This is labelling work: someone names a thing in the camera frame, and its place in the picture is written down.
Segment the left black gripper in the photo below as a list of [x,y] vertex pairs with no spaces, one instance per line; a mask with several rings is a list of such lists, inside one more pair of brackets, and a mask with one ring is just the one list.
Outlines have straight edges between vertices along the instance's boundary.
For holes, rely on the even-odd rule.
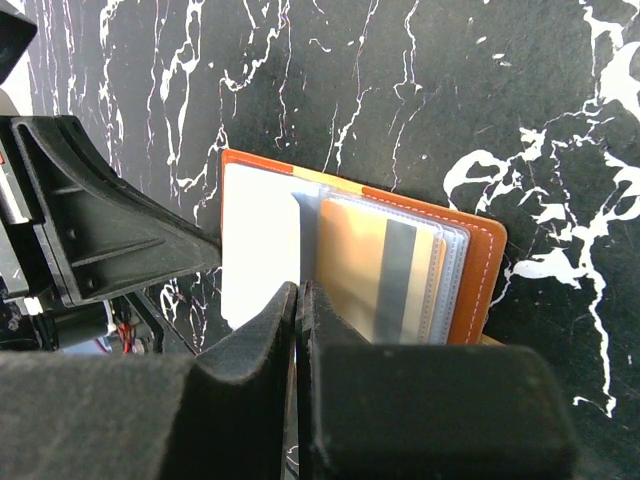
[[77,117],[1,116],[3,350],[58,350],[63,305],[220,264],[220,240],[120,178]]

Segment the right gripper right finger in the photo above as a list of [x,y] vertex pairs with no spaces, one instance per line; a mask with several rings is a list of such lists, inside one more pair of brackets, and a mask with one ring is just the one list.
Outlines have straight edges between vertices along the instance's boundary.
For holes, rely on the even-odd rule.
[[391,358],[306,282],[297,304],[297,406],[302,479],[393,479]]

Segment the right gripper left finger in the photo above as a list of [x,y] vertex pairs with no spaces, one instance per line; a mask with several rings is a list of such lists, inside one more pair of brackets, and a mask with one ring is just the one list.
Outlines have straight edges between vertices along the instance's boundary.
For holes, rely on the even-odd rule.
[[278,479],[283,471],[298,288],[199,354],[169,437],[172,479]]

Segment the brown leather card holder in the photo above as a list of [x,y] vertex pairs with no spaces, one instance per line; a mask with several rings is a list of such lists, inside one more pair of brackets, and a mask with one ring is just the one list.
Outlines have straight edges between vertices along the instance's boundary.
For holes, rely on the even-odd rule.
[[228,149],[221,313],[233,328],[315,281],[376,343],[476,344],[506,246],[498,222]]

